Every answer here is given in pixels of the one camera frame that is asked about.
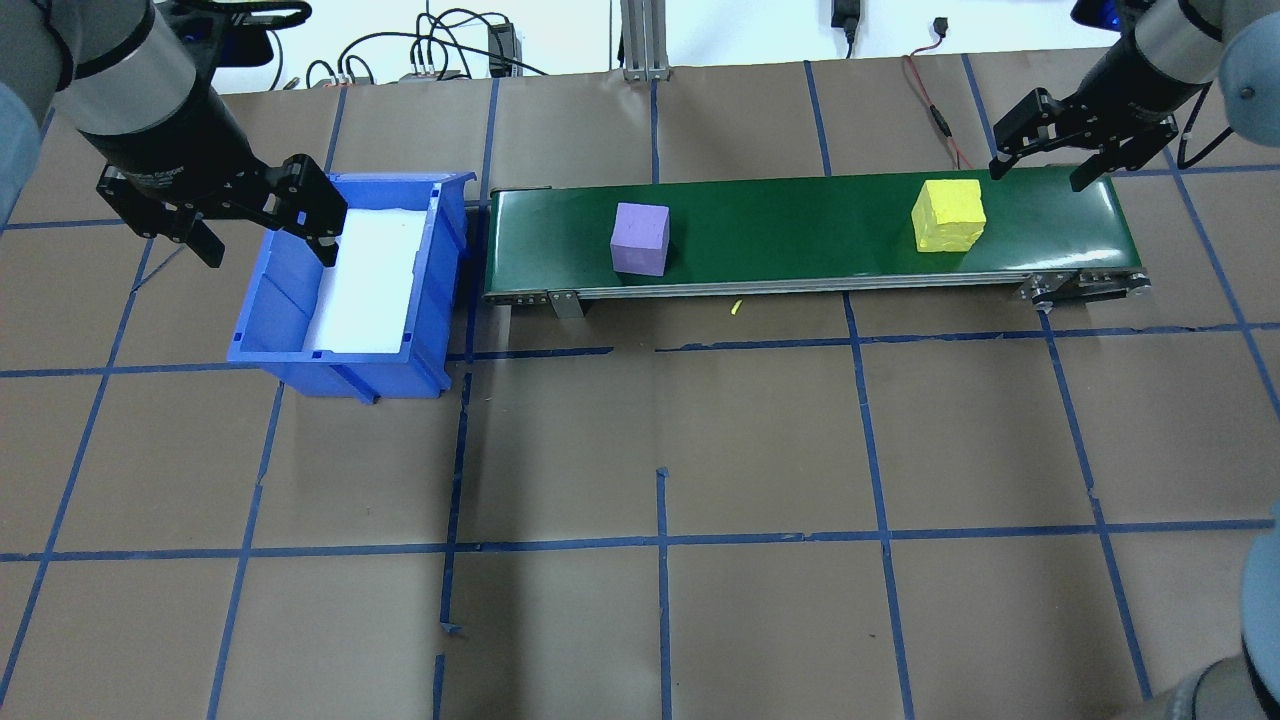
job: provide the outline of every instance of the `conveyor belt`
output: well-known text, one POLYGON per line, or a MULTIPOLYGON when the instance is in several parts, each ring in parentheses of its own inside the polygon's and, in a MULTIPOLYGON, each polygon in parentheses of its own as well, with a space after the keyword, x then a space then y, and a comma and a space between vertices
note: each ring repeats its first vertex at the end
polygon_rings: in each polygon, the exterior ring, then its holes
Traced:
POLYGON ((1111 182, 1071 192, 1070 170, 1020 168, 1000 182, 963 170, 498 192, 485 297, 541 304, 558 292, 582 300, 672 297, 1139 270, 1111 182), (966 254, 915 250, 910 209, 931 178, 982 182, 987 229, 966 254), (666 275, 613 272, 618 202, 671 208, 666 275))

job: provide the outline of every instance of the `grid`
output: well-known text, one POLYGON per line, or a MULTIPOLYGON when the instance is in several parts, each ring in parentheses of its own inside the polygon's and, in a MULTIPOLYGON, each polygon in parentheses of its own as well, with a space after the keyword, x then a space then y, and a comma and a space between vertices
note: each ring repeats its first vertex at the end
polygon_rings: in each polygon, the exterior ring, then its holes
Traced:
MULTIPOLYGON (((987 137, 989 147, 993 150, 995 141, 991 132, 991 124, 986 114, 983 99, 978 90, 978 82, 975 79, 973 67, 970 64, 968 55, 963 56, 963 63, 965 73, 969 78, 969 86, 973 92, 973 99, 977 105, 978 114, 982 118, 984 135, 987 137)), ((813 122, 818 138, 818 147, 815 150, 820 155, 823 173, 826 176, 831 176, 832 169, 831 169, 831 159, 828 155, 828 141, 823 123, 822 104, 818 94, 818 86, 814 81, 812 64, 805 61, 804 70, 808 85, 808 94, 812 101, 813 122)), ((486 133, 485 133, 484 167, 481 173, 481 195, 480 195, 481 199, 486 199, 488 191, 490 190, 493 135, 494 135, 494 124, 499 104, 499 87, 500 87, 500 81, 498 79, 493 81, 490 85, 489 111, 488 111, 486 133)), ((660 181, 659 150, 658 150, 659 95, 660 95, 659 85, 652 83, 649 88, 649 108, 650 108, 649 119, 650 119, 650 143, 652 143, 652 177, 654 183, 660 181)), ((342 118, 346 102, 347 102, 347 90, 343 88, 338 96, 338 110, 335 114, 334 126, 330 135, 328 156, 325 159, 326 169, 329 169, 333 164, 333 156, 338 143, 338 136, 342 126, 342 118)), ((257 483, 253 488, 252 501, 248 507, 247 519, 244 523, 243 539, 239 547, 172 548, 172 550, 143 550, 143 551, 133 551, 133 550, 55 551, 54 548, 59 537, 59 532, 61 529, 61 523, 65 518, 67 507, 76 489, 76 482, 79 474, 81 462, 84 459, 90 438, 93 433, 95 420, 102 405, 102 398, 108 389, 108 384, 113 377, 128 375, 128 374, 146 374, 146 373, 197 373, 197 372, 238 369, 237 366, 225 363, 173 364, 173 365, 118 365, 116 364, 116 356, 119 354, 120 343, 124 337, 129 316, 133 310, 133 304, 137 297, 137 291, 143 284, 146 284, 152 277, 155 277, 159 272, 161 272, 169 264, 169 261, 173 260, 174 256, 182 251, 182 249, 179 249, 170 252, 155 269, 147 273, 146 268, 148 266, 148 258, 155 251, 152 242, 147 241, 138 260, 137 272, 133 277, 133 283, 131 286, 131 292, 124 305, 124 310, 120 316, 119 325, 115 332, 115 337, 111 343, 111 350, 105 365, 100 368, 45 368, 45 369, 31 369, 31 370, 0 370, 0 378, 73 377, 73 375, 90 375, 100 378, 99 387, 88 414, 88 419, 84 424, 83 433, 81 436, 81 441, 76 451, 76 460, 72 465, 70 474, 67 480, 65 489, 63 491, 61 500, 44 550, 41 552, 32 552, 32 553, 0 553, 0 562, 37 564, 37 571, 28 596, 26 610, 22 615, 22 621, 18 626, 17 637, 13 642, 12 650, 8 656, 4 678, 3 680, 0 680, 0 705, 4 703, 4 698, 5 694, 8 693, 14 670, 17 665, 20 662, 23 642, 27 634, 28 625, 32 619, 32 614, 40 601, 45 573, 49 569, 49 566, 54 562, 108 561, 108 560, 173 560, 173 559, 232 560, 234 559, 237 561, 236 579, 232 589, 230 603, 227 610, 227 618, 218 653, 218 665, 214 675, 214 683, 211 687, 209 708, 207 708, 207 717, 215 717, 218 715, 219 700, 221 694, 221 683, 224 678, 228 655, 230 652, 232 638, 234 637, 237 610, 239 605, 241 593, 244 587, 244 575, 251 559, 311 557, 311 556, 372 556, 372 555, 407 555, 407 553, 440 555, 444 561, 443 565, 444 574, 442 582, 439 620, 445 632, 456 633, 461 630, 461 628, 453 623, 452 592, 453 592, 454 560, 458 555, 503 553, 503 552, 548 552, 548 551, 585 550, 585 548, 653 547, 657 550, 657 559, 658 559, 658 587, 659 587, 658 632, 660 635, 659 647, 660 647, 660 671, 662 671, 660 676, 662 715, 663 717, 672 717, 673 716, 672 655, 671 655, 672 643, 671 643, 671 601, 668 589, 668 550, 671 547, 712 546, 712 544, 758 544, 758 543, 878 543, 881 548, 883 575, 886 583, 886 593, 887 593, 886 601, 892 626, 893 653, 896 659, 896 669, 897 669, 902 710, 906 717, 915 717, 915 708, 911 696, 910 662, 909 662, 906 641, 902 630, 904 620, 901 616, 900 603, 897 597, 897 582, 896 582, 895 564, 893 564, 893 541, 1006 538, 1006 537, 1018 538, 1018 537, 1048 537, 1048 536, 1094 536, 1098 538, 1106 561, 1111 588, 1115 596, 1116 612, 1119 615, 1120 624, 1124 629, 1125 642, 1129 648, 1129 655, 1133 664, 1133 673, 1135 675, 1138 687, 1140 688, 1143 697, 1151 697, 1152 688, 1147 676, 1147 670, 1144 666, 1142 651, 1138 644, 1138 638, 1134 632, 1134 625, 1130 618, 1129 606, 1125 596, 1124 582, 1121 579, 1119 565, 1116 562, 1115 551, 1111 544, 1111 538, 1116 534, 1156 533, 1156 532, 1194 533, 1194 532, 1208 532, 1208 530, 1265 530, 1274 527, 1274 520, 1268 518, 1240 518, 1233 520, 1203 520, 1203 521, 1192 520, 1192 521, 1152 521, 1152 523, 1110 523, 1103 512, 1102 502, 1093 493, 1094 482, 1093 482, 1093 471, 1089 464, 1089 455, 1085 447, 1083 433, 1080 430, 1075 405, 1073 402, 1071 388, 1069 386, 1066 373, 1064 372, 1062 368, 1062 359, 1059 352, 1057 341, 1062 338, 1117 337, 1117 336, 1138 336, 1138 334, 1190 336, 1199 333, 1239 333, 1243 337, 1244 342, 1247 343, 1249 355, 1257 368, 1258 377, 1267 395, 1267 401, 1270 402, 1272 410, 1276 413, 1277 418, 1280 418, 1280 398, 1277 398, 1274 380, 1267 370, 1262 352, 1254 338, 1254 333, 1274 332, 1280 329, 1280 323, 1258 323, 1247 320, 1242 305, 1236 299, 1236 295, 1233 291, 1231 284, 1228 279, 1228 274, 1224 270, 1222 264, 1217 258, 1217 254, 1215 252, 1213 243, 1210 238, 1208 232, 1204 228, 1204 223, 1201 220, 1197 206, 1190 193, 1188 192, 1187 184, 1183 179, 1183 176, 1185 174, 1198 174, 1198 173, 1277 172, 1280 170, 1280 165, 1202 168, 1202 169, 1179 172, 1176 170, 1167 151, 1166 151, 1166 163, 1169 164, 1169 169, 1139 170, 1129 174, 1167 176, 1174 179, 1179 190, 1179 193, 1181 196, 1181 200, 1185 204, 1187 213, 1189 214, 1192 223, 1196 228, 1196 232, 1202 242, 1206 256, 1208 258, 1213 268, 1213 272, 1217 277, 1221 291, 1228 304, 1230 305, 1231 313, 1235 318, 1234 323, 1206 325, 1206 327, 1162 325, 1162 327, 1147 327, 1147 328, 1115 327, 1115 328, 1089 328, 1089 329, 1056 329, 1053 328, 1048 316, 1041 316, 1039 319, 1041 328, 1038 331, 864 336, 859 332, 858 322, 854 314, 852 304, 849 299, 849 293, 845 293, 842 300, 844 300, 845 318, 847 323, 847 334, 844 337, 689 343, 678 347, 660 347, 654 350, 654 352, 660 352, 660 354, 678 354, 678 352, 727 352, 727 351, 736 352, 736 351, 753 351, 753 350, 768 350, 768 348, 849 347, 851 354, 850 360, 852 364, 852 370, 855 377, 858 409, 864 430, 863 439, 865 443, 870 479, 872 479, 872 493, 874 498, 874 510, 876 510, 874 530, 867 529, 867 530, 822 532, 822 533, 671 534, 668 533, 667 528, 667 482, 669 475, 666 468, 658 468, 655 469, 655 488, 654 488, 657 527, 653 534, 554 539, 554 541, 504 541, 504 542, 475 542, 475 543, 460 542, 458 523, 460 523, 460 512, 462 505, 463 469, 467 460, 468 414, 471 411, 472 379, 474 379, 472 366, 476 363, 489 363, 489 361, 599 356, 599 355, 608 355, 614 350, 613 347, 609 346, 596 346, 596 347, 563 347, 563 348, 549 348, 549 350, 492 351, 492 352, 476 351, 475 336, 477 324, 477 306, 480 302, 480 292, 481 292, 480 288, 484 277, 484 259, 483 256, 477 256, 468 260, 462 270, 465 273, 468 273, 472 279, 471 283, 472 291, 470 297, 466 299, 467 323, 466 323, 465 351, 461 354, 452 354, 449 356, 451 361, 462 364, 466 368, 466 372, 463 373, 462 377, 461 392, 458 397, 457 446, 454 454, 453 484, 452 484, 452 493, 451 493, 451 502, 448 511, 449 512, 448 533, 445 542, 412 543, 412 544, 319 546, 319 547, 293 547, 293 546, 255 547, 253 534, 262 496, 261 482, 262 478, 266 475, 268 466, 271 459, 273 442, 275 439, 276 424, 280 418, 280 410, 284 398, 284 388, 282 384, 276 387, 270 416, 268 418, 266 421, 265 436, 261 447, 261 460, 257 471, 257 483), (1062 413, 1065 414, 1065 418, 1068 420, 1076 460, 1079 462, 1079 473, 1084 486, 1084 492, 1089 500, 1093 515, 1093 523, 1070 524, 1070 525, 1024 525, 1024 527, 980 527, 980 528, 895 528, 891 524, 891 519, 888 516, 884 501, 884 491, 881 480, 879 460, 876 443, 876 421, 873 415, 874 405, 868 393, 868 382, 865 374, 865 363, 863 359, 863 348, 874 345, 900 345, 900 343, 931 342, 931 341, 1000 342, 1006 340, 1019 340, 1019 341, 1032 340, 1032 341, 1042 341, 1044 343, 1044 350, 1051 361, 1053 374, 1057 382, 1057 388, 1061 396, 1062 413)), ((472 202, 471 205, 474 205, 477 209, 477 232, 480 237, 484 237, 488 225, 488 202, 486 200, 480 200, 479 202, 472 202)), ((113 224, 120 224, 120 223, 119 220, 114 219, 51 222, 51 223, 14 223, 6 225, 5 229, 70 228, 70 227, 93 227, 93 225, 113 225, 113 224)), ((253 372, 253 370, 242 370, 242 372, 253 372)), ((447 655, 440 653, 435 657, 434 662, 431 697, 434 705, 434 716, 436 717, 440 715, 442 701, 445 693, 444 680, 447 675, 447 661, 448 661, 447 655)))

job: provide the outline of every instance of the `small yellow object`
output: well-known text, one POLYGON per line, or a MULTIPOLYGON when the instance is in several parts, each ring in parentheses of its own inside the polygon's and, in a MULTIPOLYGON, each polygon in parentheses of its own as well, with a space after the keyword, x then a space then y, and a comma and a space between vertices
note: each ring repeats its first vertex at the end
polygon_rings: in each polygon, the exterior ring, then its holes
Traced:
POLYGON ((911 224, 916 251, 968 252, 987 227, 982 186, 975 179, 924 181, 911 224))

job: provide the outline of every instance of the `blue bin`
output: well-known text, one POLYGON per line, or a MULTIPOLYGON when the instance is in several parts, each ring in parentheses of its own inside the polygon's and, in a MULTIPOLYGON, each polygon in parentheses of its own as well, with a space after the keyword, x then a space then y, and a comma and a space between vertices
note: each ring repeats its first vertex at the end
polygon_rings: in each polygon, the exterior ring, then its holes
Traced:
POLYGON ((399 351, 305 347, 324 268, 305 241, 282 229, 269 231, 262 242, 227 360, 256 365, 302 395, 366 404, 379 397, 439 397, 451 384, 444 355, 458 260, 467 247, 462 187, 475 173, 330 177, 351 209, 428 211, 399 351))

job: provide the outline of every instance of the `white wall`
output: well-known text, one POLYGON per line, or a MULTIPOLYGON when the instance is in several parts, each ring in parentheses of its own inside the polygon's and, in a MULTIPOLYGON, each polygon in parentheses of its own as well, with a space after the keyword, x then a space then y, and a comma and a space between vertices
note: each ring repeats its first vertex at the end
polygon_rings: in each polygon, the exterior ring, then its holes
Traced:
MULTIPOLYGON (((412 32, 422 0, 310 0, 306 24, 280 32, 284 77, 301 77, 314 59, 333 63, 352 40, 376 31, 412 32)), ((940 53, 1102 47, 1116 33, 1071 22, 1073 0, 863 0, 856 58, 901 55, 932 42, 931 26, 946 15, 951 32, 940 53)), ((511 15, 524 42, 525 61, 548 73, 600 72, 614 65, 620 10, 617 0, 435 0, 431 10, 452 6, 511 15)), ((667 44, 673 65, 726 65, 844 58, 845 37, 828 27, 831 0, 667 0, 667 44)), ((458 28, 463 45, 488 47, 479 24, 458 28)), ((356 54, 374 67, 379 83, 410 72, 410 38, 376 38, 356 54)), ((472 70, 486 74, 485 58, 472 70)), ((457 59, 451 67, 458 67, 457 59)), ((224 68, 214 86, 221 92, 266 90, 274 63, 262 68, 224 68)))

